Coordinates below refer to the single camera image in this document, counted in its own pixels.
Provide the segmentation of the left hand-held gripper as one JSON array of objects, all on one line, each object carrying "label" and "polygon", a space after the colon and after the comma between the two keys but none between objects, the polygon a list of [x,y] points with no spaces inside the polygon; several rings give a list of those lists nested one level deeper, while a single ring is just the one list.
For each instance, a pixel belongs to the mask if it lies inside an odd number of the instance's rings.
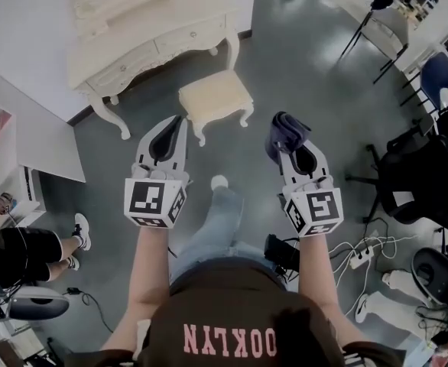
[{"label": "left hand-held gripper", "polygon": [[[171,116],[156,124],[139,142],[132,176],[125,180],[124,215],[140,227],[172,229],[187,199],[190,176],[187,120]],[[148,165],[171,165],[165,171]]]}]

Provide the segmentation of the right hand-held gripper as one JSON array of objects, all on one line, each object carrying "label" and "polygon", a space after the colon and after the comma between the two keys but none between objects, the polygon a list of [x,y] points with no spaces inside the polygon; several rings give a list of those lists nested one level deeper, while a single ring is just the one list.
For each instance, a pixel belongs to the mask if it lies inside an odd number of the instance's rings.
[{"label": "right hand-held gripper", "polygon": [[342,223],[342,197],[323,152],[307,140],[296,151],[279,151],[278,160],[284,178],[279,200],[297,237],[335,230]]}]

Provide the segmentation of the dark blue cloth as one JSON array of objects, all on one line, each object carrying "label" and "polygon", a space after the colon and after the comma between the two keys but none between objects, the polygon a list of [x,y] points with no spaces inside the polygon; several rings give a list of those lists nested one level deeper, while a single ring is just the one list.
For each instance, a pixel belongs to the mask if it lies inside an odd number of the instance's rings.
[{"label": "dark blue cloth", "polygon": [[288,114],[277,112],[272,120],[265,140],[265,151],[269,158],[280,164],[280,153],[292,154],[308,139],[311,128]]}]

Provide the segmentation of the cream upholstered stool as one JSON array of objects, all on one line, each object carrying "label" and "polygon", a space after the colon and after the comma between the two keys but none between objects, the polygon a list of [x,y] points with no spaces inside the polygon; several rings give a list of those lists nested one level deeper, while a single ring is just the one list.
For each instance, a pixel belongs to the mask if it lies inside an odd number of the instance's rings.
[{"label": "cream upholstered stool", "polygon": [[206,143],[203,129],[210,122],[243,111],[239,123],[246,128],[254,112],[253,98],[234,70],[223,70],[187,84],[179,89],[178,96],[200,147]]}]

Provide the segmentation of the person's right forearm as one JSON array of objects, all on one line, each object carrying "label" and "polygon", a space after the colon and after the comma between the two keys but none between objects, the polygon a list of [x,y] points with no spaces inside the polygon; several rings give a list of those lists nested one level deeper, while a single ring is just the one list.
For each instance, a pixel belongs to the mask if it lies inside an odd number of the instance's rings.
[{"label": "person's right forearm", "polygon": [[326,236],[302,238],[299,246],[299,294],[310,305],[310,329],[330,363],[342,365],[343,347],[349,341],[349,320],[339,306]]}]

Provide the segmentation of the person's left forearm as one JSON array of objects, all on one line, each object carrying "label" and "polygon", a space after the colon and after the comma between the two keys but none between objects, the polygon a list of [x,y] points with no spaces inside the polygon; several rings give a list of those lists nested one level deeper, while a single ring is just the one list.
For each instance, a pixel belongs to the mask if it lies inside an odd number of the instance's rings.
[{"label": "person's left forearm", "polygon": [[131,270],[126,311],[103,350],[137,348],[138,322],[152,318],[169,298],[168,231],[141,228]]}]

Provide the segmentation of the white ornate dressing table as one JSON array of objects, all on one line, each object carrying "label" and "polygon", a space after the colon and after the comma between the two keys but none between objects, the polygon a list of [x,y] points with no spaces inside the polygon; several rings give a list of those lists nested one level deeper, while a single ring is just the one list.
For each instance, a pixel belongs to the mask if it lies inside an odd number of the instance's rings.
[{"label": "white ornate dressing table", "polygon": [[227,69],[234,69],[238,59],[233,0],[70,1],[78,38],[67,55],[68,85],[87,98],[98,117],[116,126],[124,140],[131,137],[129,128],[105,98],[118,104],[119,93],[134,78],[187,51],[215,54],[226,42]]}]

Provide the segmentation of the black waist pack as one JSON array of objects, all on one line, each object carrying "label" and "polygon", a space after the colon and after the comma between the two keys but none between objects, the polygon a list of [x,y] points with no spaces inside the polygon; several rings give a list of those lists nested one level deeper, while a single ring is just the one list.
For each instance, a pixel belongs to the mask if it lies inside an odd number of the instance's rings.
[{"label": "black waist pack", "polygon": [[294,272],[300,270],[299,238],[279,239],[269,234],[265,241],[265,258],[275,265],[275,273],[285,283],[292,279]]}]

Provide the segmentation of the person's blue jeans legs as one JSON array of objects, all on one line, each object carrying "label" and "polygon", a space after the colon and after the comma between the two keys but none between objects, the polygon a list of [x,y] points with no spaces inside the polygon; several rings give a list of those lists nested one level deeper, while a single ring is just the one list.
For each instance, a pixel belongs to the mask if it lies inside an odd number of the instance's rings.
[{"label": "person's blue jeans legs", "polygon": [[267,260],[261,249],[235,239],[243,207],[243,198],[230,188],[218,186],[213,189],[204,223],[170,265],[170,283],[197,265],[217,258],[244,258],[275,273],[277,265]]}]

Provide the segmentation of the white power strip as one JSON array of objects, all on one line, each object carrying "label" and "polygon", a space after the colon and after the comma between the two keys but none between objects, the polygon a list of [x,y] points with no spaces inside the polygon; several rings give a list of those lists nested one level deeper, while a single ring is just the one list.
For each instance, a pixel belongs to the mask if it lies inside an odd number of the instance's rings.
[{"label": "white power strip", "polygon": [[349,261],[349,266],[352,270],[356,270],[365,263],[369,263],[374,256],[374,248],[368,246],[362,251],[355,253]]}]

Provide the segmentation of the white cabinet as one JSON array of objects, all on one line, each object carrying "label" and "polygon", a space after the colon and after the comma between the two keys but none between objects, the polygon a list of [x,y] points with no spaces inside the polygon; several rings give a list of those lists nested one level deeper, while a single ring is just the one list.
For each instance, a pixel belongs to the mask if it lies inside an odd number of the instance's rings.
[{"label": "white cabinet", "polygon": [[0,194],[14,204],[4,226],[29,226],[46,212],[40,174],[85,176],[73,128],[0,76]]}]

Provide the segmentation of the blue chair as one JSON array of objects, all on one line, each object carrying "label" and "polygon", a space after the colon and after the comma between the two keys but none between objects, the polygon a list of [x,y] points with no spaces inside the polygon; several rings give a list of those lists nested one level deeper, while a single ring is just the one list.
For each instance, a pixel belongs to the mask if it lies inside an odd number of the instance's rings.
[{"label": "blue chair", "polygon": [[429,112],[429,115],[434,112],[441,112],[448,106],[444,106],[441,99],[441,92],[443,89],[448,90],[448,54],[443,51],[438,51],[431,57],[429,57],[425,64],[418,70],[418,72],[408,80],[402,88],[409,86],[415,79],[420,80],[419,88],[409,95],[401,104],[400,107],[407,104],[408,101],[413,99],[419,92],[424,93],[427,97],[426,100],[420,102],[418,106],[423,105],[429,101],[433,105],[433,111]]}]

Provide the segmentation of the grey chair with black legs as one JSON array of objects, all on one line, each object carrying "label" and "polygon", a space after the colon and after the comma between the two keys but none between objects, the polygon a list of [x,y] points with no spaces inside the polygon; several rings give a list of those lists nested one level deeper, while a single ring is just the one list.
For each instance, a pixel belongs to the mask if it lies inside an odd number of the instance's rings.
[{"label": "grey chair with black legs", "polygon": [[376,84],[409,47],[407,19],[394,8],[369,11],[342,51],[340,58],[350,47],[354,48],[361,37],[368,40],[388,58],[388,62],[380,69],[380,74],[373,81],[373,84]]}]

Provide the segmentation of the person's black shirt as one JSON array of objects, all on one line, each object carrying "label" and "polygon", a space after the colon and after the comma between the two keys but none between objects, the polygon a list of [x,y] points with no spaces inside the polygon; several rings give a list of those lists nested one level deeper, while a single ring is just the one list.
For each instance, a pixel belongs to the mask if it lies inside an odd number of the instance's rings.
[{"label": "person's black shirt", "polygon": [[218,258],[180,276],[140,338],[139,353],[74,353],[66,367],[403,367],[404,353],[377,343],[341,346],[308,297],[269,269]]}]

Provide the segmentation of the grey plastic chair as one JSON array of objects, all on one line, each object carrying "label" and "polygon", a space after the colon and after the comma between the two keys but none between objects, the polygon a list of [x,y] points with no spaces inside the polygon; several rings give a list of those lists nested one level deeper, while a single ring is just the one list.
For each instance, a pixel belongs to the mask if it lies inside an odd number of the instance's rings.
[{"label": "grey plastic chair", "polygon": [[0,285],[0,322],[50,320],[63,315],[69,306],[67,297],[50,288],[22,285],[8,291]]},{"label": "grey plastic chair", "polygon": [[411,260],[414,283],[424,296],[448,307],[448,258],[433,248],[420,248]]}]

